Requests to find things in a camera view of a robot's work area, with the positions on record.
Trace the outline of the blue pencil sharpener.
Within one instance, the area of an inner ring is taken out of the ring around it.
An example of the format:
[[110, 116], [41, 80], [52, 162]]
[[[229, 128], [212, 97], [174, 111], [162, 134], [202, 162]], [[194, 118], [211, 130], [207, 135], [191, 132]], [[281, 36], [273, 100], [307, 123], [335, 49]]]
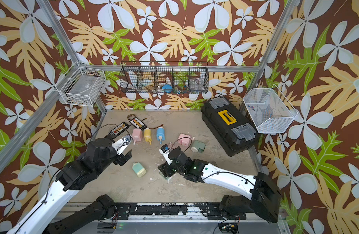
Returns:
[[165, 141], [165, 129], [163, 127], [157, 129], [156, 138], [160, 144]]

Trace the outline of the clear green tray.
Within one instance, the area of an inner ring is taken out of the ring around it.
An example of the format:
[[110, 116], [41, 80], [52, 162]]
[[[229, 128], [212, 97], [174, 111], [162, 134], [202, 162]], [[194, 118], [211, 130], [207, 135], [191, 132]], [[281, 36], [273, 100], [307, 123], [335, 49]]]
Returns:
[[162, 172], [159, 172], [159, 174], [160, 174], [165, 180], [169, 180], [169, 179], [170, 179], [170, 177], [165, 176]]

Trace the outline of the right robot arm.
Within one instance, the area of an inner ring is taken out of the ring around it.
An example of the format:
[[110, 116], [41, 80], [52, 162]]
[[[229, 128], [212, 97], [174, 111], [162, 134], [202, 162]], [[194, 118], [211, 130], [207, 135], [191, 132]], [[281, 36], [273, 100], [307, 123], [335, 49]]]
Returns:
[[219, 211], [223, 217], [255, 213], [269, 223], [278, 222], [282, 195], [266, 174], [259, 172], [252, 176], [230, 172], [203, 160], [192, 160], [180, 147], [170, 149], [164, 145], [159, 152], [165, 158], [165, 163], [158, 169], [165, 178], [178, 173], [186, 180], [217, 185], [238, 193], [237, 196], [226, 195], [222, 198]]

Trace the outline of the yellow pencil sharpener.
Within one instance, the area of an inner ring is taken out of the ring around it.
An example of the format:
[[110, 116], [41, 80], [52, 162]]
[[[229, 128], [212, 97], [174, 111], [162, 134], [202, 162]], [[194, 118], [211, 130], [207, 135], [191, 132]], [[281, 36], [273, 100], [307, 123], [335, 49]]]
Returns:
[[150, 145], [152, 144], [152, 135], [151, 135], [151, 129], [145, 128], [143, 131], [143, 137], [145, 142], [148, 142]]

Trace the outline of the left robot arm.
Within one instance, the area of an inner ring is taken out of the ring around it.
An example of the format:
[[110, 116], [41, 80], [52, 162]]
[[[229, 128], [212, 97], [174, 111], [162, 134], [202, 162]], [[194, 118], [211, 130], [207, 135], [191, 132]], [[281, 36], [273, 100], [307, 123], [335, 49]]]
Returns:
[[110, 164], [123, 166], [131, 159], [131, 151], [124, 153], [131, 141], [132, 137], [126, 135], [117, 141], [105, 137], [89, 142], [84, 153], [56, 173], [45, 195], [8, 233], [72, 234], [95, 220], [114, 217], [117, 210], [115, 202], [103, 195], [83, 210], [53, 222], [70, 199], [97, 179]]

